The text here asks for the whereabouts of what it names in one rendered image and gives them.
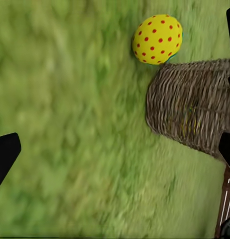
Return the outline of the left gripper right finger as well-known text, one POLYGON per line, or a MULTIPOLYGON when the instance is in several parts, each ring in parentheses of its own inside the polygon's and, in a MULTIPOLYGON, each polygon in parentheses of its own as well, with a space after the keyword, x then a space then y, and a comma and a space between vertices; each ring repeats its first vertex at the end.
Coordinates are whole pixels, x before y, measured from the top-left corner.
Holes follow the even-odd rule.
POLYGON ((230 166, 230 133, 224 132, 220 139, 219 151, 230 166))

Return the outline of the wicker basket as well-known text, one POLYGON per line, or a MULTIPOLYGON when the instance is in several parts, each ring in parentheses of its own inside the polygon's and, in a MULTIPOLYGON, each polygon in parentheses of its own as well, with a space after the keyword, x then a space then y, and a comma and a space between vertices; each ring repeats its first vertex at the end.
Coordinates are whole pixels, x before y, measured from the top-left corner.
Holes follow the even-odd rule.
POLYGON ((230 133, 229 77, 230 58, 163 64, 147 93, 153 134, 226 162, 219 143, 230 133))

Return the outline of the easter egg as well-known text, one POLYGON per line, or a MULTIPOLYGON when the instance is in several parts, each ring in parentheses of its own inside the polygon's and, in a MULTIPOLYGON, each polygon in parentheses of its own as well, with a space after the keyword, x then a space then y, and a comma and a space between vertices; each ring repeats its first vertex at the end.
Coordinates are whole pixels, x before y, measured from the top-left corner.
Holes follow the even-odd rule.
POLYGON ((180 23, 169 15, 160 14, 148 18, 137 28, 132 39, 132 49, 140 62, 159 65, 179 51, 182 41, 180 23))

